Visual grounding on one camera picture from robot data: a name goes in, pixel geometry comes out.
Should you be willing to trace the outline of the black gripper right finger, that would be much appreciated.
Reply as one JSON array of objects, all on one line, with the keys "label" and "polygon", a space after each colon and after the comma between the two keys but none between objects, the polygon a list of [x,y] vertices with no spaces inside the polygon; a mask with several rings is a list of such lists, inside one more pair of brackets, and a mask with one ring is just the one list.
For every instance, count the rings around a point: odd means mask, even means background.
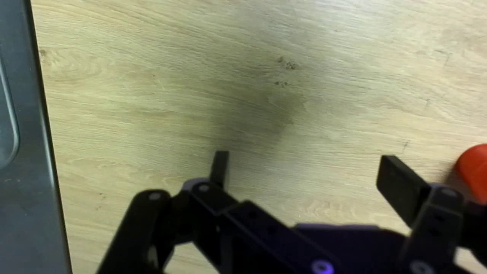
[{"label": "black gripper right finger", "polygon": [[383,155],[377,187],[412,229],[398,257],[399,274],[462,274],[456,265],[465,197],[427,183],[396,155]]}]

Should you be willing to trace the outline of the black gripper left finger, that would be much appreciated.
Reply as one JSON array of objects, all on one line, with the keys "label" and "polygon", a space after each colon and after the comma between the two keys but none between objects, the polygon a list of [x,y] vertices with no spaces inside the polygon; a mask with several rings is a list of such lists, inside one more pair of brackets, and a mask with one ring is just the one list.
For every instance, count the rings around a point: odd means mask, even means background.
[{"label": "black gripper left finger", "polygon": [[336,274],[325,248],[250,201],[226,192],[231,154],[214,157],[211,175],[138,194],[97,274],[165,274],[179,245],[192,244],[218,274]]}]

